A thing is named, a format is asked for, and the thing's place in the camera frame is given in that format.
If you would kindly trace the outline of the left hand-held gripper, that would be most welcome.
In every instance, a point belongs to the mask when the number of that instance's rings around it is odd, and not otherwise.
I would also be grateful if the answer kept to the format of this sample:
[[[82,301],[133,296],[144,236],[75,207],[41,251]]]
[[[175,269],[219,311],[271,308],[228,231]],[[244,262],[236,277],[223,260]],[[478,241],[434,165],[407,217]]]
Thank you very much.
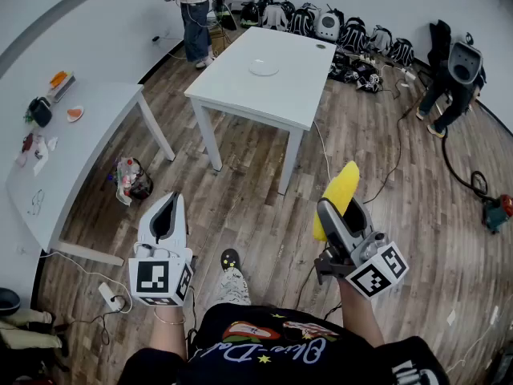
[[[131,296],[148,306],[184,304],[197,256],[187,245],[184,197],[172,192],[156,201],[139,221],[135,256],[128,262]]]

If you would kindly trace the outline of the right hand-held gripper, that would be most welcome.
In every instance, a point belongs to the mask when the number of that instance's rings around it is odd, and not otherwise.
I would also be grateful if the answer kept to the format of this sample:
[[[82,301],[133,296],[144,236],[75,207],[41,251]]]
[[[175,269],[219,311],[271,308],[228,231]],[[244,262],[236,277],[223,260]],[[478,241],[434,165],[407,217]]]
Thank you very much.
[[[320,283],[335,277],[347,281],[364,298],[375,298],[406,276],[406,259],[386,233],[373,232],[370,214],[356,197],[344,213],[322,197],[317,215],[327,238],[327,247],[314,262]]]

